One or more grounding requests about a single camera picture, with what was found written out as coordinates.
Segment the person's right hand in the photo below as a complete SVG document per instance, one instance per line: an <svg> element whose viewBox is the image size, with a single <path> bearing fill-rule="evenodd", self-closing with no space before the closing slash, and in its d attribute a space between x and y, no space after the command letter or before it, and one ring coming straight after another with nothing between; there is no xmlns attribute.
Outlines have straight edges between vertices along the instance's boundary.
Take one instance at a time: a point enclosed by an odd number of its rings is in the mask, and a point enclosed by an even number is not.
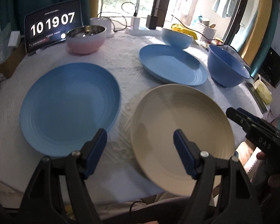
<svg viewBox="0 0 280 224"><path fill-rule="evenodd" d="M263 161L264 163L266 162L266 154L264 152L259 152L256 155L258 160ZM271 175L267 181L268 185L272 188L280 188L280 174L274 174Z"/></svg>

